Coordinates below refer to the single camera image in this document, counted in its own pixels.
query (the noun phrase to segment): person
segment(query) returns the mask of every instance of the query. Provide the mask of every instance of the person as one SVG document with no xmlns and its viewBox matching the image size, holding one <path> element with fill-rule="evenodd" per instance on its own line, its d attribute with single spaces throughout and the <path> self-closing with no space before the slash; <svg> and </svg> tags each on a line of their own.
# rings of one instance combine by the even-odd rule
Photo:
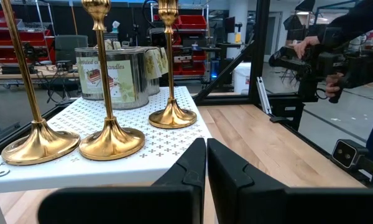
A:
<svg viewBox="0 0 373 224">
<path fill-rule="evenodd" d="M 356 37 L 359 37 L 366 32 L 373 30 L 373 0 L 363 0 L 356 4 L 346 15 L 336 18 L 328 27 L 337 27 L 341 31 L 337 36 L 333 36 L 331 45 L 327 47 L 335 48 L 346 42 L 349 42 Z M 298 58 L 302 58 L 305 49 L 309 45 L 318 45 L 322 43 L 324 34 L 319 34 L 314 37 L 306 37 L 302 42 L 294 45 L 294 49 Z M 339 91 L 339 87 L 335 86 L 338 80 L 343 76 L 342 73 L 329 74 L 326 78 L 326 96 L 334 97 Z M 373 129 L 366 142 L 366 148 L 369 150 L 369 158 L 373 161 Z"/>
</svg>

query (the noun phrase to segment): candlestick base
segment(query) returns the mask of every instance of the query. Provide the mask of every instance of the candlestick base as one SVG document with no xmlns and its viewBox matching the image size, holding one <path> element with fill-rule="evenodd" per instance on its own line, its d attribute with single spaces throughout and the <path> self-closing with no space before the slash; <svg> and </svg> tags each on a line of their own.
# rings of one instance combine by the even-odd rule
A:
<svg viewBox="0 0 373 224">
<path fill-rule="evenodd" d="M 79 142 L 78 134 L 54 131 L 45 119 L 40 122 L 32 121 L 30 134 L 5 147 L 1 157 L 12 165 L 39 164 L 72 152 Z"/>
<path fill-rule="evenodd" d="M 105 118 L 104 128 L 80 143 L 80 154 L 87 159 L 109 161 L 129 156 L 145 144 L 145 136 L 134 128 L 120 128 L 116 117 Z"/>
<path fill-rule="evenodd" d="M 168 99 L 164 110 L 149 115 L 149 123 L 157 128 L 184 128 L 196 122 L 196 113 L 181 109 L 176 99 Z"/>
</svg>

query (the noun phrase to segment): wooden tabletop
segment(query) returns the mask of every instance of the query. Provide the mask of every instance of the wooden tabletop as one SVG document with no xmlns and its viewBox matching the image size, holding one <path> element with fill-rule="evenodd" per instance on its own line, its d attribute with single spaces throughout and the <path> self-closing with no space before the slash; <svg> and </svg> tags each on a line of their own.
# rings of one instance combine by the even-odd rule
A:
<svg viewBox="0 0 373 224">
<path fill-rule="evenodd" d="M 253 105 L 198 109 L 214 138 L 289 187 L 364 187 Z"/>
<path fill-rule="evenodd" d="M 52 78 L 55 73 L 57 72 L 56 70 L 53 70 L 52 69 L 53 65 L 47 65 L 46 66 L 35 66 L 35 69 L 37 71 L 39 71 L 39 75 L 37 76 L 36 74 L 30 74 L 30 77 L 32 79 L 34 78 L 42 78 L 41 76 L 41 73 L 43 74 L 43 76 L 45 76 L 46 78 Z M 67 78 L 78 78 L 79 77 L 79 74 L 78 73 L 68 73 L 66 75 L 62 75 L 63 77 L 67 77 Z M 6 74 L 6 75 L 3 75 L 1 73 L 1 69 L 0 69 L 0 80 L 20 80 L 22 79 L 22 75 L 21 74 Z"/>
</svg>

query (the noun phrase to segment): white perforated platform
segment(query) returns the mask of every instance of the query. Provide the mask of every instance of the white perforated platform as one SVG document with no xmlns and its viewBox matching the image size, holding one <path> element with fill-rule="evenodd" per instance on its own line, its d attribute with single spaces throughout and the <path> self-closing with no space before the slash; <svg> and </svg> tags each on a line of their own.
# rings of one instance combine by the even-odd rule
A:
<svg viewBox="0 0 373 224">
<path fill-rule="evenodd" d="M 175 96 L 181 108 L 198 115 L 195 124 L 173 130 L 149 124 L 149 115 L 165 108 L 167 103 L 168 88 L 160 88 L 159 94 L 149 97 L 148 105 L 134 110 L 114 111 L 122 127 L 136 128 L 145 134 L 145 146 L 139 152 L 115 161 L 91 161 L 75 149 L 54 161 L 31 166 L 8 165 L 0 157 L 0 175 L 4 174 L 0 177 L 0 192 L 157 180 L 196 138 L 211 137 L 187 88 L 176 87 Z M 105 116 L 103 101 L 80 98 L 50 119 L 48 124 L 56 131 L 79 133 L 83 139 L 102 130 Z"/>
</svg>

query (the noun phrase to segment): candle label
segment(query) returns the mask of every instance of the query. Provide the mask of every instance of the candle label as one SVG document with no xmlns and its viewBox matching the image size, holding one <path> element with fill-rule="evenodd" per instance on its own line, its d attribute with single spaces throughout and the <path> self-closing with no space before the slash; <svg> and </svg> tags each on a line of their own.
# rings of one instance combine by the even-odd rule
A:
<svg viewBox="0 0 373 224">
<path fill-rule="evenodd" d="M 131 103 L 136 100 L 130 60 L 106 62 L 112 103 Z"/>
<path fill-rule="evenodd" d="M 102 94 L 101 69 L 98 57 L 76 58 L 81 90 L 84 94 Z M 106 62 L 112 103 L 136 100 L 129 60 Z"/>
<path fill-rule="evenodd" d="M 98 57 L 77 57 L 81 91 L 84 94 L 102 94 L 101 69 Z"/>
<path fill-rule="evenodd" d="M 145 75 L 147 79 L 151 80 L 157 78 L 157 71 L 159 70 L 155 53 L 153 50 L 148 50 L 144 54 L 145 57 Z"/>
</svg>

